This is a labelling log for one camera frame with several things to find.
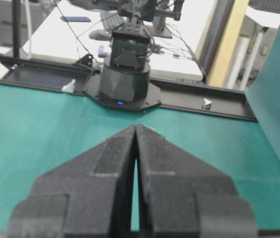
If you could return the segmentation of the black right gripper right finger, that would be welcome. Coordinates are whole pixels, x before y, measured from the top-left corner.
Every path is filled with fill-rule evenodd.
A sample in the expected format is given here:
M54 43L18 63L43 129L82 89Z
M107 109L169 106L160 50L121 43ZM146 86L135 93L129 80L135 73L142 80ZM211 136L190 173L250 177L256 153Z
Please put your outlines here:
M136 126L140 228L153 238L255 238L256 219L230 176Z

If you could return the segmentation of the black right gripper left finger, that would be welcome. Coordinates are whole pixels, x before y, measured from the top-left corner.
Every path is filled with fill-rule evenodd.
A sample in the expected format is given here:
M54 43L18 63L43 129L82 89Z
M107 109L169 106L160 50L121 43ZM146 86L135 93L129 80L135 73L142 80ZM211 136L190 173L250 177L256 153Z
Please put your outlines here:
M131 227L136 127L38 176L8 221L9 238L114 238Z

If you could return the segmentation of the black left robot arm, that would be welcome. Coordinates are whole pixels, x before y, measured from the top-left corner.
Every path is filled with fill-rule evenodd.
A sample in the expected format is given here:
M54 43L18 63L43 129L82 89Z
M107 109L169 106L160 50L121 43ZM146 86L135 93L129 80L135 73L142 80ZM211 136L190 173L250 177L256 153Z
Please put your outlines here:
M155 0L130 0L128 9L119 10L127 17L112 31L112 51L105 58L99 84L99 100L118 106L144 101L149 89L150 66L147 58L152 37L143 26L151 22Z

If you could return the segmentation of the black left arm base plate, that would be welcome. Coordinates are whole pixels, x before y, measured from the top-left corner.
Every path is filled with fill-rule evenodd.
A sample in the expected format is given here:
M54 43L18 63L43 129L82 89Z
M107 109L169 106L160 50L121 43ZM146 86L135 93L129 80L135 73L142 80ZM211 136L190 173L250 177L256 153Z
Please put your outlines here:
M160 88L138 79L92 76L85 83L84 93L103 107L128 112L139 112L162 104Z

